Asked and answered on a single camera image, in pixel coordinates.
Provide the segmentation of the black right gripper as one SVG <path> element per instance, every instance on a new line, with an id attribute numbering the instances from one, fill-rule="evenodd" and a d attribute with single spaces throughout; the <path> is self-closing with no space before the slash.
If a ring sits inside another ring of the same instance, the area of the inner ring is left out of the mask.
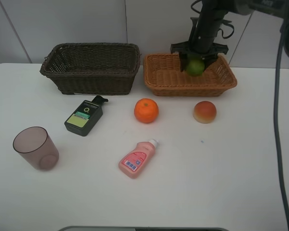
<path id="1" fill-rule="evenodd" d="M 228 46 L 218 43 L 211 43 L 203 46 L 200 43 L 190 43 L 189 41 L 171 44 L 171 53 L 178 53 L 180 59 L 180 71 L 183 72 L 189 63 L 189 59 L 202 59 L 204 70 L 217 61 L 218 54 L 228 53 Z"/>

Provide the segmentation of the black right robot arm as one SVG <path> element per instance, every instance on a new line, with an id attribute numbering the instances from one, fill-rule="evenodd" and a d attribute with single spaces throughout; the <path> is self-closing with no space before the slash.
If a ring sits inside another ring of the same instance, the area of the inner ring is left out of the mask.
<path id="1" fill-rule="evenodd" d="M 204 62 L 204 67 L 214 63 L 220 53 L 227 54 L 228 46 L 215 43 L 221 25 L 233 28 L 224 17 L 229 13 L 248 15 L 256 10 L 284 20 L 280 29 L 283 47 L 289 57 L 289 0 L 203 0 L 199 17 L 193 17 L 188 41 L 171 45 L 171 53 L 178 53 L 180 71 L 184 71 L 192 58 Z"/>

